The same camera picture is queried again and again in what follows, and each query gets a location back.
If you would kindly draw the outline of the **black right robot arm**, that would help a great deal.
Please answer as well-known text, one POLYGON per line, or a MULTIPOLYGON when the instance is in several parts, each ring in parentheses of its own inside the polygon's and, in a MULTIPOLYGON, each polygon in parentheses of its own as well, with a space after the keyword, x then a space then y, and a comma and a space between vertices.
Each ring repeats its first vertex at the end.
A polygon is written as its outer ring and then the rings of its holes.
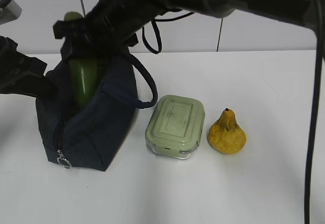
POLYGON ((324 0, 101 0, 83 19, 56 22, 54 36, 117 47, 156 16, 173 9, 215 18, 240 10, 308 28, 324 38, 324 0))

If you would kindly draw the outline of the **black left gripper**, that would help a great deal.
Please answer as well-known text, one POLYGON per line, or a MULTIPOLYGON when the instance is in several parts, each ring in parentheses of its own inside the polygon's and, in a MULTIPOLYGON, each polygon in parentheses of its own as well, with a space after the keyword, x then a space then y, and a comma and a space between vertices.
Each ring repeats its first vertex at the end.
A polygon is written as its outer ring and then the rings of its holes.
POLYGON ((57 89, 44 77, 47 64, 17 51, 18 44, 1 36, 1 94, 54 99, 57 89))

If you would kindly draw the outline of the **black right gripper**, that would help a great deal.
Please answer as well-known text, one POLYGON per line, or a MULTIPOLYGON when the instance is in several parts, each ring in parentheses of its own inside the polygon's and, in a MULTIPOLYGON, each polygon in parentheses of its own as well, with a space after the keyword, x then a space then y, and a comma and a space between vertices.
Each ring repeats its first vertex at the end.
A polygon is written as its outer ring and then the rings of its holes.
POLYGON ((99 0, 84 18, 57 21, 56 39, 79 40, 95 50, 118 47, 163 11, 163 0, 99 0))

